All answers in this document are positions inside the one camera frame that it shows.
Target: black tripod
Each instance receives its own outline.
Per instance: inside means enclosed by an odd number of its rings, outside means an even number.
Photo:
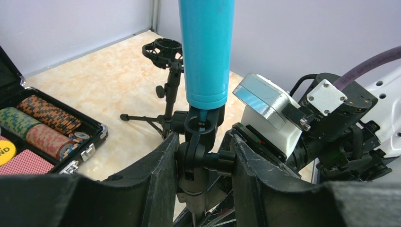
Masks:
[[[142,47],[142,54],[151,59],[153,64],[161,69],[169,68],[167,83],[164,87],[157,86],[156,94],[159,98],[166,97],[166,110],[164,115],[158,117],[129,116],[126,113],[120,115],[121,120],[146,121],[165,139],[170,134],[173,124],[173,107],[177,98],[178,86],[180,85],[183,70],[183,49],[179,42],[171,39],[156,39],[150,44]]]

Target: blue cylinder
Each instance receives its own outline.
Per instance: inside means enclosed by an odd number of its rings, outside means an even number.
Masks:
[[[188,103],[201,110],[227,101],[234,0],[179,0]]]

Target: screw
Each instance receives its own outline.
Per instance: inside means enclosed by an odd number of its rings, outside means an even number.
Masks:
[[[300,125],[305,125],[306,123],[308,123],[308,120],[305,119],[304,117],[299,120]]]
[[[310,129],[311,129],[311,126],[309,124],[306,124],[304,130],[309,131]]]

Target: table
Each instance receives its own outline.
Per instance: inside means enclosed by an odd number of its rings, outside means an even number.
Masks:
[[[166,83],[168,70],[155,67],[141,52],[143,45],[157,38],[160,36],[147,31],[27,79],[27,86],[38,88],[108,126],[106,142],[79,167],[79,173],[103,180],[162,142],[148,123],[120,120],[120,114],[126,113],[149,117],[164,113],[165,100],[157,98],[155,87]],[[174,110],[189,108],[184,77],[181,80]],[[232,94],[241,80],[241,76],[230,73],[226,115],[213,151],[218,149],[224,133],[241,121],[244,104]],[[310,181],[311,172],[309,166],[300,174]],[[184,206],[177,202],[174,217]]]

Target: white wall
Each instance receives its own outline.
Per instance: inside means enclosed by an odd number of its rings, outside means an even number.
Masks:
[[[160,6],[157,32],[181,41],[178,0]],[[235,0],[231,70],[261,74],[286,90],[305,74],[342,75],[401,45],[399,9],[399,0]],[[359,82],[367,85],[399,65],[382,66]]]
[[[149,26],[149,0],[1,0],[0,45],[23,75]]]

